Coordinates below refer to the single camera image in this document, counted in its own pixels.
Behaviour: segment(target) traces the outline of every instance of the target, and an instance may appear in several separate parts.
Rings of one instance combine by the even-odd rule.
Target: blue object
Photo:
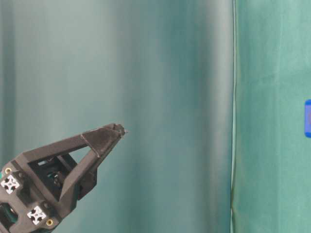
[[[311,100],[305,103],[305,135],[311,137]]]

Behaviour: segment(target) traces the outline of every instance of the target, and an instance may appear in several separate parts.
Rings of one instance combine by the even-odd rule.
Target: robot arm
[[[97,183],[97,167],[125,131],[101,128],[20,154],[2,169],[0,233],[50,233]],[[76,163],[70,152],[90,147]]]

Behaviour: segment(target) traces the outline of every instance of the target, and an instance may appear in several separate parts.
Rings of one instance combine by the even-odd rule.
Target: green cloth
[[[311,231],[311,1],[236,0],[234,233]]]

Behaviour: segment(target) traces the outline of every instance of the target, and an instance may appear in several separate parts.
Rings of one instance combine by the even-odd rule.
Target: white connector plate
[[[19,187],[19,183],[12,175],[9,175],[4,181],[1,182],[1,186],[5,188],[8,194],[11,194]]]
[[[34,225],[38,225],[43,219],[46,218],[45,213],[39,206],[36,206],[31,212],[27,214],[27,216],[33,221]]]

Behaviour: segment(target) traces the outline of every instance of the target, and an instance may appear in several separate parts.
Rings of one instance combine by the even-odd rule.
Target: gripper jaw
[[[97,168],[124,136],[109,124],[23,152],[2,169],[0,233],[50,233],[97,183]],[[69,153],[90,151],[77,164]]]

